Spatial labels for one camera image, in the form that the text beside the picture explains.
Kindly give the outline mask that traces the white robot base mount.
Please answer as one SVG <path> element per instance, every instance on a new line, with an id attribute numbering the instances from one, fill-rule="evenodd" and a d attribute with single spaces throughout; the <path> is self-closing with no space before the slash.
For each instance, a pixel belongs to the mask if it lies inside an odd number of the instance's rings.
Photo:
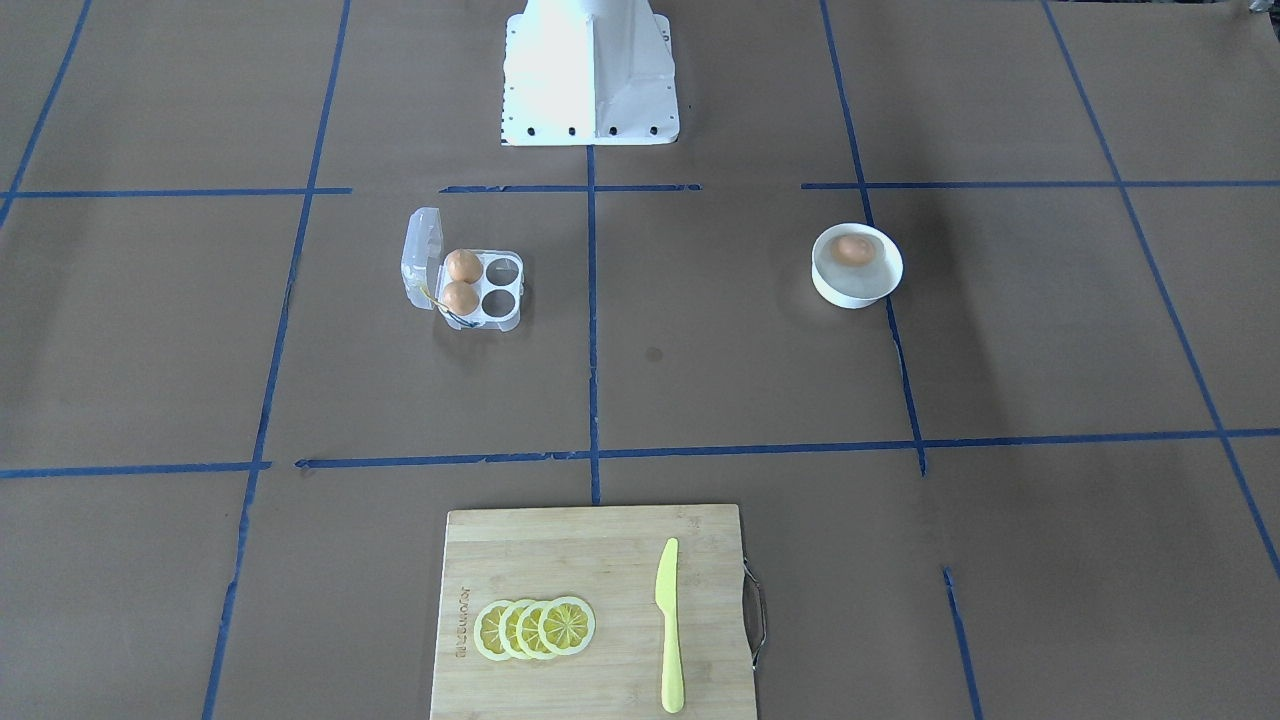
<path id="1" fill-rule="evenodd" d="M 503 145 L 677 142 L 671 24 L 650 3 L 529 1 L 504 41 Z"/>

